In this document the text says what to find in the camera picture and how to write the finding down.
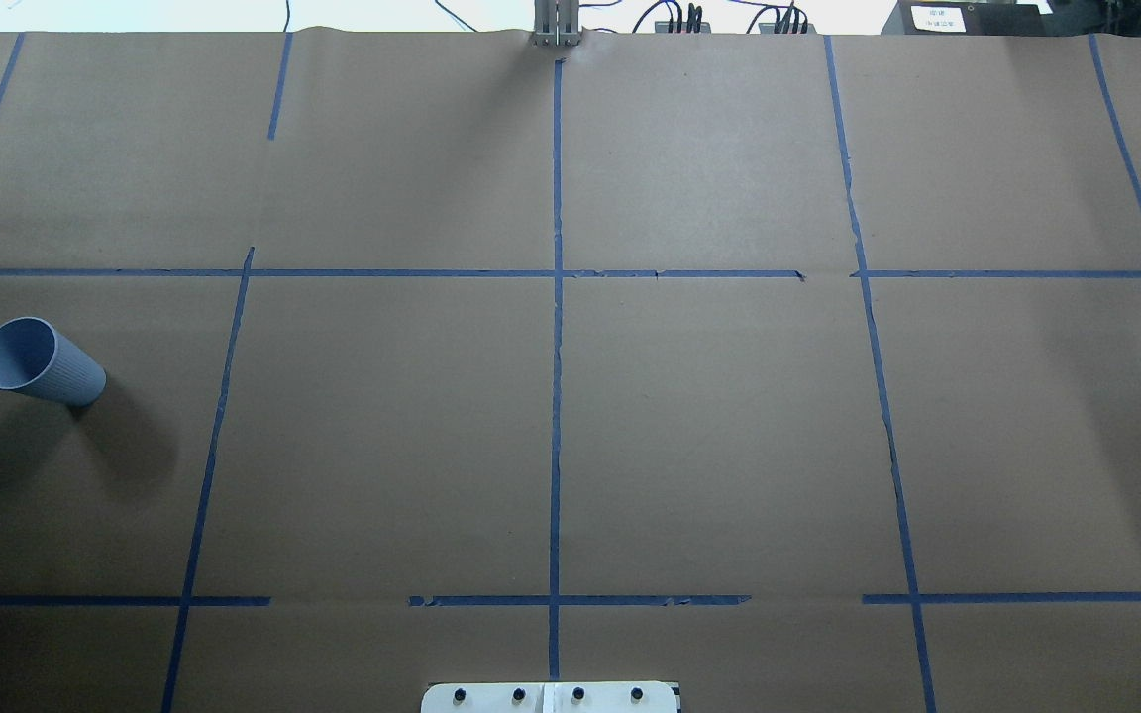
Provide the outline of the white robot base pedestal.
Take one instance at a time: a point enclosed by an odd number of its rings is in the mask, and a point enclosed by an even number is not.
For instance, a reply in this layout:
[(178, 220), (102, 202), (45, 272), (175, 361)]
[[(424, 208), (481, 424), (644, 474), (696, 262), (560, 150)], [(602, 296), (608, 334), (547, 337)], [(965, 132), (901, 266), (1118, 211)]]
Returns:
[(679, 686), (657, 680), (453, 682), (427, 687), (421, 712), (680, 712)]

